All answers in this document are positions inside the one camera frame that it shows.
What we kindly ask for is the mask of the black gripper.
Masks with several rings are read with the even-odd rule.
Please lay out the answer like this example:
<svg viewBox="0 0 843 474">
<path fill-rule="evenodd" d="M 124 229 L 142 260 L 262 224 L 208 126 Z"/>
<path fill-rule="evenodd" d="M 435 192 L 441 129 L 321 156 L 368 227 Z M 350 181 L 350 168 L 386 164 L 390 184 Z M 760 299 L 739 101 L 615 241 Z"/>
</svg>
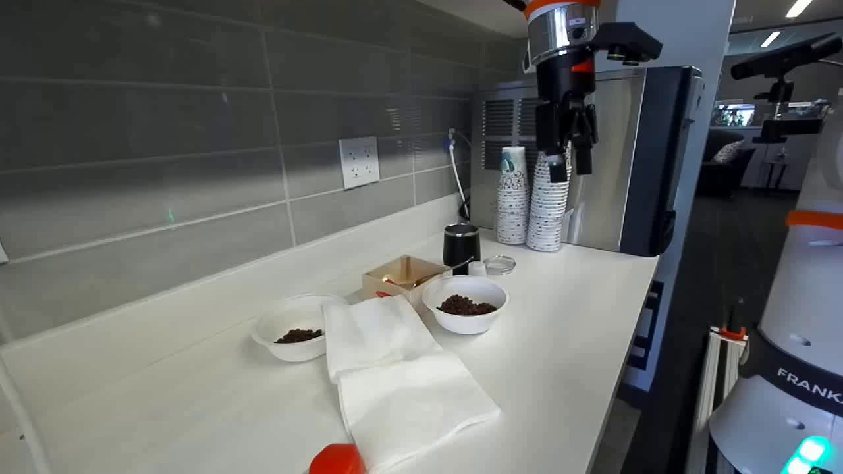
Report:
<svg viewBox="0 0 843 474">
<path fill-rule="evenodd" d="M 566 181 L 566 148 L 574 151 L 577 173 L 593 171 L 597 142 L 595 108 L 586 94 L 595 89 L 595 63 L 557 55 L 536 67 L 535 141 L 536 151 L 556 156 L 549 181 Z"/>
</svg>

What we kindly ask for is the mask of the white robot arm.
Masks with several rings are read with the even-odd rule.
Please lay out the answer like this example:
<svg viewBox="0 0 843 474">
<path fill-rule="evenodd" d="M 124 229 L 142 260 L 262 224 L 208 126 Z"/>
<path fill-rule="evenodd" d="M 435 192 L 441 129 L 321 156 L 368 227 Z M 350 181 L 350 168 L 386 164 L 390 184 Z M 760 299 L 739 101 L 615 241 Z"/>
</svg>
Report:
<svg viewBox="0 0 843 474">
<path fill-rule="evenodd" d="M 589 173 L 595 146 L 595 60 L 589 37 L 595 0 L 532 0 L 526 6 L 526 54 L 536 76 L 535 141 L 552 181 Z"/>
</svg>

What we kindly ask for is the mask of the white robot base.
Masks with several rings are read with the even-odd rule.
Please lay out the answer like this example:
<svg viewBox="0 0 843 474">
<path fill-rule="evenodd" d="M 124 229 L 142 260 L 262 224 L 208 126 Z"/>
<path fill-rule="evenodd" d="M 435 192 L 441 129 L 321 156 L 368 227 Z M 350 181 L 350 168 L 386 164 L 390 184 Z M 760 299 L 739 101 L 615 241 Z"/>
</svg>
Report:
<svg viewBox="0 0 843 474">
<path fill-rule="evenodd" d="M 707 420 L 734 474 L 843 474 L 843 104 L 807 160 L 736 383 Z"/>
</svg>

